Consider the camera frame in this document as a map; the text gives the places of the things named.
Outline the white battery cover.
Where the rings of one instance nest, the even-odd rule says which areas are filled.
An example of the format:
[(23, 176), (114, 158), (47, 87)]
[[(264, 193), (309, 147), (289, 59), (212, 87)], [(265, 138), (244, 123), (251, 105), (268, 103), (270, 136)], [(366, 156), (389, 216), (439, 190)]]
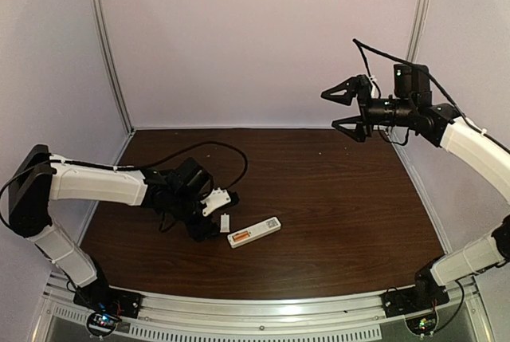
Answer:
[(230, 232), (230, 216), (222, 214), (220, 217), (220, 232), (228, 234)]

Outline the white remote control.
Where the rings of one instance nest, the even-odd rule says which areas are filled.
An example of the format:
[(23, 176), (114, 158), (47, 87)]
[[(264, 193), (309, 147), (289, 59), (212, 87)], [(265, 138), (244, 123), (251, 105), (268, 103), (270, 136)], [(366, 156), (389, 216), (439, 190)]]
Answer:
[[(281, 229), (281, 222), (277, 217), (268, 218), (262, 222), (258, 222), (252, 226), (246, 227), (245, 229), (233, 232), (227, 236), (227, 241), (232, 249), (236, 249), (240, 246), (244, 246), (249, 244), (250, 242), (254, 242), (260, 238), (266, 237), (270, 234), (276, 233)], [(249, 238), (235, 242), (233, 240), (233, 235), (239, 232), (249, 231)]]

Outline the orange battery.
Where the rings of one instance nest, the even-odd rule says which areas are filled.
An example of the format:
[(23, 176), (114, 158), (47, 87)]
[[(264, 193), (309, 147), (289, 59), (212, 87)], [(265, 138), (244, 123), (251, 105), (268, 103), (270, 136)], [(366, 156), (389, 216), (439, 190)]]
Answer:
[(249, 231), (239, 232), (233, 235), (233, 240), (238, 242), (239, 240), (248, 238), (250, 236)]
[(249, 233), (243, 233), (243, 234), (235, 234), (233, 236), (233, 240), (235, 242), (240, 242), (240, 241), (243, 241), (245, 239), (249, 238)]

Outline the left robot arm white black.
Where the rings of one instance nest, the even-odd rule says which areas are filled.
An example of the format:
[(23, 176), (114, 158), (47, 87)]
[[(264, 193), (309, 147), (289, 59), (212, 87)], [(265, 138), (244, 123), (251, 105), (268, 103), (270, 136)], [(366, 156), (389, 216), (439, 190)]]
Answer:
[(213, 184), (194, 159), (169, 171), (114, 167), (66, 159), (38, 144), (1, 189), (9, 195), (8, 216), (2, 222), (62, 270), (97, 313), (107, 313), (115, 304), (108, 280), (98, 263), (49, 215), (49, 201), (79, 199), (152, 209), (183, 222), (200, 242), (219, 233), (210, 216), (231, 202), (229, 192)]

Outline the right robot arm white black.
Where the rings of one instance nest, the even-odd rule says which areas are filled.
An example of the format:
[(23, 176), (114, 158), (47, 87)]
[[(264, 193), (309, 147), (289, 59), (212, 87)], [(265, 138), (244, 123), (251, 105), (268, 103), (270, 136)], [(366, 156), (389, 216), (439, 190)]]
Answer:
[[(332, 127), (362, 143), (378, 126), (407, 128), (466, 163), (509, 198), (509, 152), (474, 124), (453, 102), (433, 104), (430, 86), (436, 80), (426, 65), (394, 65), (394, 95), (375, 97), (374, 83), (367, 75), (350, 77), (322, 91), (321, 98), (349, 106), (356, 103), (357, 116), (332, 121)], [(415, 275), (409, 305), (422, 312), (451, 282), (504, 265), (509, 261), (509, 220), (462, 249), (429, 263)]]

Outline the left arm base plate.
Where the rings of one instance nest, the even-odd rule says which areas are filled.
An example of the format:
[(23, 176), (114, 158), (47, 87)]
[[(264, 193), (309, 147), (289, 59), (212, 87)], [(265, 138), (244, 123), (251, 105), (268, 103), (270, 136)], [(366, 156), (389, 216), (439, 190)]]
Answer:
[(136, 319), (139, 315), (142, 295), (108, 285), (93, 282), (84, 288), (78, 287), (73, 303), (112, 316)]

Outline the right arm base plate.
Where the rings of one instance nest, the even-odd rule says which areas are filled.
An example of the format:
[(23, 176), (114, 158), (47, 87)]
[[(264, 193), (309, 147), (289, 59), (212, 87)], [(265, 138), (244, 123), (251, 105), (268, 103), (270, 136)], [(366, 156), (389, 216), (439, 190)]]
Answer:
[(419, 294), (415, 286), (404, 289), (392, 287), (383, 292), (380, 299), (386, 317), (391, 318), (432, 309), (435, 305), (447, 304), (449, 295), (442, 289), (429, 297)]

